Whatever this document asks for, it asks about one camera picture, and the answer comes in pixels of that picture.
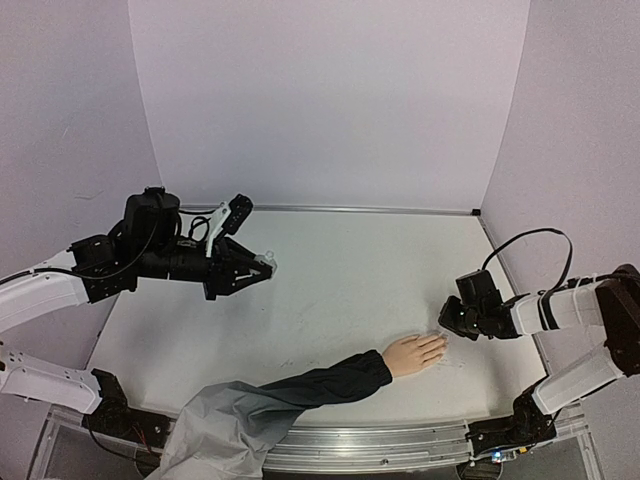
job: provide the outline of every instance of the white tabletop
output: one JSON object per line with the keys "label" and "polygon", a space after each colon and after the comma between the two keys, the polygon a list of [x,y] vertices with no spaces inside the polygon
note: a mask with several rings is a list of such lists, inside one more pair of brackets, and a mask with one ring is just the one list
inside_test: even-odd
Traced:
{"label": "white tabletop", "polygon": [[[326,367],[392,340],[439,331],[455,279],[491,251],[474,217],[254,212],[236,240],[272,250],[275,277],[232,297],[141,279],[105,326],[91,367],[116,374],[135,407],[177,413],[203,386],[255,385]],[[503,298],[511,289],[491,267]],[[304,424],[358,425],[506,414],[544,375],[533,341],[449,335],[443,361],[362,402],[307,412]]]}

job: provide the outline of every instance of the wire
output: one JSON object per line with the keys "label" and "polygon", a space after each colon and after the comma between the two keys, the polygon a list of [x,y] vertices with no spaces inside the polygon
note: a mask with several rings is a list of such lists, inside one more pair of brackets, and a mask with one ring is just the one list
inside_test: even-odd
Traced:
{"label": "wire", "polygon": [[91,429],[91,426],[89,425],[89,421],[88,420],[87,420],[87,430],[89,431],[89,436],[93,440],[93,443],[95,443],[98,447],[100,447],[105,452],[109,452],[111,455],[115,455],[116,457],[124,458],[125,460],[132,461],[132,462],[134,462],[136,464],[146,465],[147,467],[158,468],[158,465],[155,465],[155,464],[153,464],[151,462],[145,462],[144,460],[140,460],[140,459],[137,459],[135,457],[130,457],[128,455],[125,455],[125,454],[120,453],[120,452],[116,452],[115,450],[111,450],[110,448],[105,447],[96,438],[95,434],[93,433],[93,430]]}
{"label": "wire", "polygon": [[[547,433],[549,433],[549,431],[555,426],[556,424],[556,420],[558,419],[558,417],[560,416],[560,412],[562,412],[562,409],[558,410],[556,412],[556,414],[553,416],[553,418],[551,419],[551,423],[549,424],[549,426],[547,427],[547,429],[544,431],[544,433],[542,435],[540,435],[540,438],[542,439],[542,437],[544,437]],[[541,440],[538,440],[536,443],[534,443],[531,447],[529,448],[535,448]]]}
{"label": "wire", "polygon": [[201,212],[192,212],[190,210],[178,210],[178,212],[182,213],[183,215],[211,215],[216,210],[218,209],[214,208],[213,210],[202,210]]}
{"label": "wire", "polygon": [[146,439],[146,437],[144,435],[144,430],[142,430],[142,429],[138,430],[138,428],[135,425],[132,425],[132,428],[133,428],[133,431],[136,432],[136,435],[138,436],[138,438],[140,439],[142,444],[146,447],[147,452],[149,452],[149,455],[151,455],[152,457],[160,458],[159,454],[157,454],[156,452],[151,450],[151,447],[147,443],[147,439]]}
{"label": "wire", "polygon": [[569,269],[571,268],[571,262],[573,260],[573,243],[571,242],[571,239],[567,236],[566,233],[564,233],[562,230],[558,230],[557,228],[550,228],[550,227],[536,228],[534,230],[528,230],[526,232],[519,233],[515,237],[507,240],[505,243],[500,245],[493,252],[491,252],[489,256],[485,259],[484,263],[482,264],[481,270],[486,270],[487,265],[489,265],[489,262],[491,261],[491,259],[493,259],[493,257],[498,255],[502,250],[507,248],[513,242],[520,240],[522,237],[526,237],[527,235],[533,235],[536,233],[555,233],[556,235],[563,236],[564,238],[567,239],[567,242],[569,242],[569,253],[567,254],[567,260],[565,262],[564,269],[562,270],[560,279],[556,282],[556,284],[553,286],[551,290],[558,288],[567,279],[567,275],[569,275]]}
{"label": "wire", "polygon": [[[158,200],[158,207],[160,208],[160,211],[162,211],[162,197],[160,195],[158,195],[157,196],[157,200]],[[41,267],[41,268],[34,268],[33,270],[24,270],[22,272],[14,273],[13,275],[10,275],[8,277],[0,279],[0,285],[4,285],[5,283],[9,283],[9,282],[11,282],[13,280],[16,280],[18,278],[21,278],[21,277],[26,277],[28,275],[33,275],[34,273],[47,273],[47,272],[62,273],[64,275],[69,275],[71,277],[81,278],[83,280],[106,280],[108,278],[117,277],[117,276],[121,275],[125,270],[131,268],[138,260],[140,260],[142,255],[144,255],[144,253],[149,248],[149,245],[151,245],[151,241],[153,240],[153,236],[155,235],[159,224],[160,224],[160,215],[158,215],[158,217],[156,218],[156,223],[153,225],[153,229],[151,230],[151,234],[149,235],[149,239],[147,240],[147,243],[145,243],[144,247],[142,247],[142,250],[140,250],[140,253],[138,253],[138,255],[136,255],[136,257],[133,260],[131,260],[127,265],[122,267],[117,272],[113,272],[113,273],[110,273],[108,275],[103,275],[103,276],[99,276],[99,277],[93,277],[93,276],[90,276],[90,275],[83,275],[81,273],[74,272],[73,270],[67,270],[66,268]]]}
{"label": "wire", "polygon": [[[211,220],[210,218],[203,217],[201,215],[198,215],[193,220],[191,220],[191,226],[189,227],[189,235],[188,235],[189,239],[193,240],[196,243],[204,242],[209,236],[209,231],[211,230],[211,224],[209,223],[210,220]],[[196,240],[193,238],[193,234],[195,233],[196,229],[201,227],[202,225],[206,225],[207,231],[205,232],[205,234],[202,236],[200,240]]]}
{"label": "wire", "polygon": [[8,277],[0,279],[0,285],[4,285],[5,283],[12,282],[14,280],[17,280],[18,278],[26,277],[28,275],[31,275],[31,272],[28,271],[28,270],[24,270],[22,272],[14,273],[13,275],[9,275]]}

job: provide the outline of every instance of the lavender wall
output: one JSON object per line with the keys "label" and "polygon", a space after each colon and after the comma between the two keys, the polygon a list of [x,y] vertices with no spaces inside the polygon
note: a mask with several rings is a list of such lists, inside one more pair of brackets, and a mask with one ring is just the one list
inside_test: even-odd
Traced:
{"label": "lavender wall", "polygon": [[[106,232],[131,193],[160,181],[126,0],[0,4],[0,277]],[[2,334],[83,367],[109,303]],[[0,476],[25,478],[48,405],[0,396]]]}
{"label": "lavender wall", "polygon": [[160,174],[185,203],[482,202],[529,0],[129,8]]}
{"label": "lavender wall", "polygon": [[[535,0],[498,162],[482,209],[498,242],[553,225],[573,239],[573,274],[640,266],[640,3]],[[505,259],[521,291],[548,287],[566,245],[530,238]],[[552,365],[595,338],[544,339]],[[585,401],[609,479],[637,478],[640,379]]]}

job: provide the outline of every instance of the fabric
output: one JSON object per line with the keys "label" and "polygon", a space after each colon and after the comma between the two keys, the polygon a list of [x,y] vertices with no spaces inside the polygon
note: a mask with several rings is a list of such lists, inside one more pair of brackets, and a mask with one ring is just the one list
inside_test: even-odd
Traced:
{"label": "fabric", "polygon": [[382,356],[371,350],[262,387],[243,382],[205,387],[182,409],[160,468],[149,478],[262,478],[268,451],[305,410],[362,400],[391,380]]}

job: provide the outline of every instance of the dark sleeve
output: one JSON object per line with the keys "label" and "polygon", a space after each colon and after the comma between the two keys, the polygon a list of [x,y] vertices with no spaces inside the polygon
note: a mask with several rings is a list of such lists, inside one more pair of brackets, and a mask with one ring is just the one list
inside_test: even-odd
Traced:
{"label": "dark sleeve", "polygon": [[389,369],[371,350],[263,387],[205,387],[180,412],[155,478],[262,478],[267,452],[305,410],[362,400],[388,383]]}
{"label": "dark sleeve", "polygon": [[354,355],[330,368],[318,368],[260,387],[302,408],[356,402],[391,383],[391,372],[375,350]]}

